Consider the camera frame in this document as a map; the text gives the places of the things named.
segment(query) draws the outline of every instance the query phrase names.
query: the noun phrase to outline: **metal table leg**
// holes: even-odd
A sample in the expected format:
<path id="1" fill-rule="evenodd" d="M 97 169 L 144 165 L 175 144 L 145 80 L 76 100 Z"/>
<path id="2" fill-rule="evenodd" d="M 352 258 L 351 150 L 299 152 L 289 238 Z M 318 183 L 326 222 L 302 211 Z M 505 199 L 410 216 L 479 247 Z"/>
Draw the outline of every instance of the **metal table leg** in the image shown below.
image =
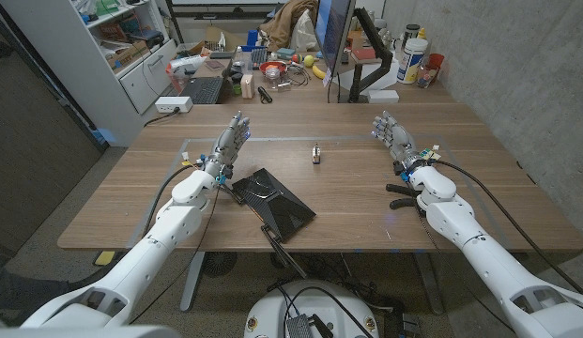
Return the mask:
<path id="1" fill-rule="evenodd" d="M 180 311 L 187 312 L 192 307 L 193 297 L 195 296 L 195 291 L 197 291 L 201 267 L 204 265 L 205 257 L 205 252 L 197 252 L 191 263 L 189 263 L 187 282 L 185 283 L 185 289 L 182 291 L 182 297 L 180 298 Z"/>
<path id="2" fill-rule="evenodd" d="M 429 299 L 431 311 L 435 315 L 442 315 L 445 310 L 443 309 L 443 303 L 441 302 L 441 294 L 439 293 L 439 287 L 437 286 L 437 280 L 435 279 L 435 273 L 433 272 L 433 265 L 431 265 L 429 253 L 415 253 L 414 259 L 416 260 L 416 265 L 421 272 L 422 283 L 424 284 L 426 296 Z"/>

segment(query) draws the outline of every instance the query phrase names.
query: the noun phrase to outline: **yellow fruit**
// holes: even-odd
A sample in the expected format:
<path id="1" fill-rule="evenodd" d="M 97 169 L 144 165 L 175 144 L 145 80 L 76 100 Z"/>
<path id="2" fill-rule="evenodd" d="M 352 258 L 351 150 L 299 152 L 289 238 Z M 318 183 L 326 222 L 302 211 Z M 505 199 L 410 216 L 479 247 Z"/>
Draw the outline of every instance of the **yellow fruit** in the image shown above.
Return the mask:
<path id="1" fill-rule="evenodd" d="M 308 68 L 311 67 L 314 64 L 314 57 L 311 55 L 306 56 L 303 59 L 303 64 Z"/>
<path id="2" fill-rule="evenodd" d="M 324 71 L 320 70 L 317 65 L 312 66 L 312 72 L 318 79 L 324 79 L 327 75 Z"/>

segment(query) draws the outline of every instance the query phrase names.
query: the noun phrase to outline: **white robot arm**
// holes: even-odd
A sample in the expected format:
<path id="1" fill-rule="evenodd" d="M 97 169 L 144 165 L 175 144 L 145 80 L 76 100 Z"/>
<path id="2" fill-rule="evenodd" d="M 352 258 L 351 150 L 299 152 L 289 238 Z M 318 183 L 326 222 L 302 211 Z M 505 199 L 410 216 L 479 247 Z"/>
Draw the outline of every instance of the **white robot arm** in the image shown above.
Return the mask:
<path id="1" fill-rule="evenodd" d="M 57 297 L 32 314 L 22 328 L 113 328 L 130 314 L 168 255 L 199 228 L 209 201 L 204 193 L 232 176 L 233 163 L 249 138 L 249 118 L 239 112 L 214 142 L 211 154 L 172 190 L 156 223 L 102 279 Z"/>
<path id="2" fill-rule="evenodd" d="M 491 290 L 521 337 L 583 337 L 583 295 L 528 272 L 479 225 L 455 184 L 430 166 L 414 139 L 389 113 L 377 117 L 373 135 L 389 148 L 394 171 L 416 191 L 426 219 L 454 243 Z"/>

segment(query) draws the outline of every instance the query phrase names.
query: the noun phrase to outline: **monitor stand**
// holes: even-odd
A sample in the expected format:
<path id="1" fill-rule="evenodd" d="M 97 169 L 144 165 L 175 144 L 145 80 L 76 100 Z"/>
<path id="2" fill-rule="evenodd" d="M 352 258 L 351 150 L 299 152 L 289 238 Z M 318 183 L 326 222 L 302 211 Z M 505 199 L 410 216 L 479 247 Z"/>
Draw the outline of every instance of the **monitor stand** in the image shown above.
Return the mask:
<path id="1" fill-rule="evenodd" d="M 354 79 L 349 89 L 349 94 L 340 96 L 339 102 L 367 103 L 368 97 L 360 95 L 360 93 L 389 72 L 391 62 L 393 61 L 393 53 L 383 45 L 383 41 L 376 31 L 375 24 L 370 20 L 366 9 L 355 8 L 354 16 L 358 17 L 358 21 L 360 21 L 366 37 L 368 37 L 368 40 L 373 45 L 375 56 L 381 59 L 381 67 L 361 80 L 362 64 L 356 64 L 354 68 Z"/>

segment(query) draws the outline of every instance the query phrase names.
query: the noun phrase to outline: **white cabinet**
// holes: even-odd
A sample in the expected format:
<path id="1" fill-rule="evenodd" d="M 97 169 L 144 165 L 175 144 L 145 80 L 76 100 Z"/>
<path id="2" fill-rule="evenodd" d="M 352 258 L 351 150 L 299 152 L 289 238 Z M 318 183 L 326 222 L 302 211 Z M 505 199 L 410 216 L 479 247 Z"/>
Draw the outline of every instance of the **white cabinet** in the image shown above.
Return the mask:
<path id="1" fill-rule="evenodd" d="M 118 12 L 85 24 L 70 0 L 0 0 L 111 146 L 129 146 L 153 116 L 153 102 L 170 84 L 165 68 L 176 49 L 154 0 L 120 2 L 125 5 Z M 161 31 L 164 43 L 114 74 L 94 37 L 100 36 L 100 23 L 130 14 L 140 26 Z"/>
<path id="2" fill-rule="evenodd" d="M 144 112 L 170 84 L 164 70 L 175 52 L 176 45 L 171 39 L 120 79 L 137 112 Z"/>

